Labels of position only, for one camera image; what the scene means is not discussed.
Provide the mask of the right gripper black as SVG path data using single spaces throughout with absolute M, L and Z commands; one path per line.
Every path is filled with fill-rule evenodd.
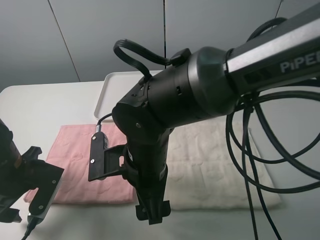
M 172 128 L 145 133 L 141 129 L 123 130 L 126 136 L 126 163 L 131 167 L 126 179 L 135 188 L 139 221 L 160 224 L 171 214 L 169 200 L 164 200 L 168 176 L 167 155 Z

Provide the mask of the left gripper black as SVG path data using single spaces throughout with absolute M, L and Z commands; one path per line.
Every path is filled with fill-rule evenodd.
M 28 175 L 31 162 L 37 161 L 42 153 L 40 147 L 31 146 L 24 154 L 20 154 L 15 146 L 0 147 L 0 222 L 20 223 L 20 211 L 8 208 L 25 192 L 31 189 Z

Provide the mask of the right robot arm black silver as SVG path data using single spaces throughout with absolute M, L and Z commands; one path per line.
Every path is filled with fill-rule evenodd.
M 319 75 L 320 6 L 276 23 L 237 48 L 183 49 L 170 59 L 127 39 L 114 44 L 143 75 L 112 110 L 127 139 L 124 178 L 136 190 L 139 220 L 158 224 L 171 212 L 164 193 L 172 129 L 229 115 L 242 95 Z

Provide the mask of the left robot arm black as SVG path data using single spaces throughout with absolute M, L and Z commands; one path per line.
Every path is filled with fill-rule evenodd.
M 20 223 L 20 211 L 11 206 L 28 190 L 36 188 L 28 162 L 13 141 L 13 132 L 0 122 L 0 221 Z

